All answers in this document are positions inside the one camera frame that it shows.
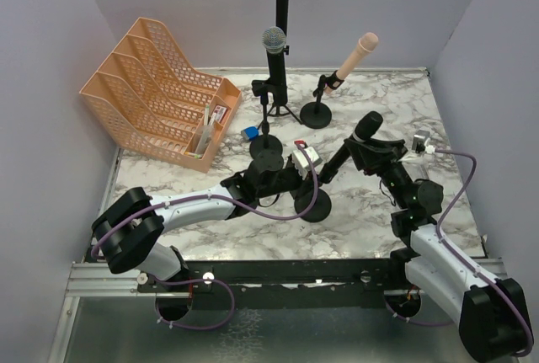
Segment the beige microphone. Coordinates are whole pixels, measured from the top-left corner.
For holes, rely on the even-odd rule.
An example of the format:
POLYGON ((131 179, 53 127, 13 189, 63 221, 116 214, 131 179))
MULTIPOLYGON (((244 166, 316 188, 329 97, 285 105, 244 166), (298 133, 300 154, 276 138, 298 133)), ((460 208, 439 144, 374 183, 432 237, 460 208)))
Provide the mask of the beige microphone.
POLYGON ((372 32, 362 35, 340 68, 326 78, 324 92, 330 93, 338 89, 363 59, 376 49, 378 42, 378 36, 372 32))

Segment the black tripod mic stand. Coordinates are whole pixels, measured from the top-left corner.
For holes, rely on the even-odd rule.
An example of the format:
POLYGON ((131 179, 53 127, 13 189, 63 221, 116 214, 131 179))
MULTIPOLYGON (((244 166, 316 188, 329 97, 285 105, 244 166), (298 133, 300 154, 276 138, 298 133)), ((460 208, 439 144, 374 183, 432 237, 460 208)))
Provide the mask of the black tripod mic stand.
POLYGON ((269 63, 269 84, 274 86, 273 104, 270 110, 275 109, 272 117, 283 117, 291 115, 300 125, 299 117, 287 106, 288 91, 286 82, 286 63, 285 55, 289 54, 289 46, 285 45, 280 54, 268 54, 269 63))

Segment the round-base mic stand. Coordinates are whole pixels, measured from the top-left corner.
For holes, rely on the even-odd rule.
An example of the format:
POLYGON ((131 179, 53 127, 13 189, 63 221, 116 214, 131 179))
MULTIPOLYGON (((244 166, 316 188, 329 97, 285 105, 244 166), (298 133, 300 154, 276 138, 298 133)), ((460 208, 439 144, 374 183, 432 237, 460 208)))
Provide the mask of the round-base mic stand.
MULTIPOLYGON (((315 200, 313 206, 303 216, 302 220, 306 222, 321 222, 325 220, 331 210, 332 201, 329 195, 322 189, 319 189, 319 197, 315 200)), ((297 214, 303 213, 312 201, 306 199, 294 200, 294 208, 297 214)))
POLYGON ((318 130, 330 124, 332 111, 326 104, 322 103, 322 96, 326 91, 331 93, 336 90, 343 82, 344 79, 338 77, 336 71, 329 76, 321 75, 319 77, 318 85, 312 94, 315 100, 305 104, 301 109, 300 120, 303 125, 318 130))
POLYGON ((270 124, 268 121, 269 93, 274 87, 263 80, 253 80, 251 83, 253 96, 259 98, 262 106, 263 119, 260 124, 261 135, 251 141, 249 153, 252 158, 256 158, 261 152, 269 150, 275 154, 283 153, 283 146, 276 136, 270 134, 270 124))

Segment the silver-head black microphone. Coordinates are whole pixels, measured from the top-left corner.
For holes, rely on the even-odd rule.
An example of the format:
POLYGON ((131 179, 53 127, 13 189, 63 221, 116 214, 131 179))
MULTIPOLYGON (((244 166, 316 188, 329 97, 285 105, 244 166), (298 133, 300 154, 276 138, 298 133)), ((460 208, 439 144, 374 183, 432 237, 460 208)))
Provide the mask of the silver-head black microphone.
POLYGON ((279 27, 270 27, 262 35, 262 44, 266 50, 269 67, 269 79, 266 83, 274 87, 272 93, 275 105, 285 106, 288 101, 284 58, 286 34, 279 27))

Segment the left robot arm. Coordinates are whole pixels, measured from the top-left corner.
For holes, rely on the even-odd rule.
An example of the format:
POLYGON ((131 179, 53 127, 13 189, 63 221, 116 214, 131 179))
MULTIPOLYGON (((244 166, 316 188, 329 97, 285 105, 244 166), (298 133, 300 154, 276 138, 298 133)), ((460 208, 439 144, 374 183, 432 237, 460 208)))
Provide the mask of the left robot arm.
POLYGON ((261 216, 260 199, 317 183, 316 167, 321 162, 313 147, 297 149, 287 159, 265 150, 246 170, 206 190, 151 196, 141 187, 131 188, 94 221, 96 244, 91 255, 103 258, 113 274, 140 270, 159 282, 178 286, 189 279, 189 269, 176 248, 159 243, 164 233, 248 213, 261 216))

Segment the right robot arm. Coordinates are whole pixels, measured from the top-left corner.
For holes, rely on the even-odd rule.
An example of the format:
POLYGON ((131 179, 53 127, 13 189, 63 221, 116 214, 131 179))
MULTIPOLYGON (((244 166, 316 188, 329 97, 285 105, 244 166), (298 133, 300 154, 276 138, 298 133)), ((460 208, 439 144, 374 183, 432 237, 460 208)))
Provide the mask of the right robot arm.
POLYGON ((395 200, 400 210, 392 214, 392 230, 407 246, 405 278, 458 327, 467 353, 478 362, 528 355, 534 338, 521 286, 483 268, 443 232, 443 188, 410 177, 401 161, 404 142, 347 138, 344 148, 356 168, 376 175, 395 200))

